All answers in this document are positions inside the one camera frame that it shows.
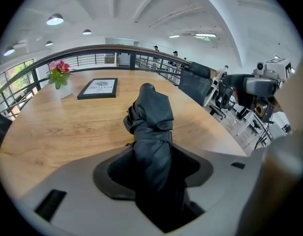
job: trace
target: wood grain surface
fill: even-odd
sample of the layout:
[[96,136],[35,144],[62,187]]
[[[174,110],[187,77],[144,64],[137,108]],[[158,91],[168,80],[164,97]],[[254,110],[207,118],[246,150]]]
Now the wood grain surface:
[[[118,78],[117,97],[77,100],[93,78]],[[54,85],[47,85],[12,123],[0,149],[0,180],[8,195],[19,199],[61,165],[133,142],[123,118],[143,83],[169,96],[174,143],[245,156],[217,120],[158,74],[83,71],[71,76],[72,95],[60,99]]]

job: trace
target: rectangular ceiling light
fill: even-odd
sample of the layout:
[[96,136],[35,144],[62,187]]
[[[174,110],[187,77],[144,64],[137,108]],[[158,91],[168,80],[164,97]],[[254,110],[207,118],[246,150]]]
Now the rectangular ceiling light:
[[195,36],[198,36],[198,37],[216,37],[216,34],[196,33]]

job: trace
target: framed sign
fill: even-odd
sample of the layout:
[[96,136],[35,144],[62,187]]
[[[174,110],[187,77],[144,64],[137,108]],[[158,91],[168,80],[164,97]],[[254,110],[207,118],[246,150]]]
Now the framed sign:
[[93,79],[83,88],[77,99],[115,98],[117,83],[117,78]]

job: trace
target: tiled floor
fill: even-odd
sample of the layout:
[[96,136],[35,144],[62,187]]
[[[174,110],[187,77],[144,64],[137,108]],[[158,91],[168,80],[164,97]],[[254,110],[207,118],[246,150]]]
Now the tiled floor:
[[[210,105],[212,102],[209,102],[206,107],[204,107],[208,112],[211,112]],[[239,120],[235,114],[235,110],[222,110],[226,114],[226,118],[221,120],[221,117],[218,115],[213,115],[213,117],[220,122],[221,125],[225,127],[225,129],[230,133],[230,135],[236,140],[236,142],[240,145],[243,151],[247,156],[251,155],[251,152],[254,150],[255,144],[259,138],[259,135],[252,134],[251,127],[248,127],[244,132],[240,135],[237,135],[238,131],[245,125],[245,120]]]

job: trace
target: white flower pot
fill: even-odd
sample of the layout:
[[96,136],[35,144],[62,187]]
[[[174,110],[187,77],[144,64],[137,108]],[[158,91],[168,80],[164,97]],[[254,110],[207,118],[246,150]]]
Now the white flower pot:
[[58,92],[59,92],[59,95],[60,95],[61,99],[71,95],[73,93],[72,92],[71,80],[70,79],[67,80],[67,85],[66,86],[61,85],[60,89],[58,89]]

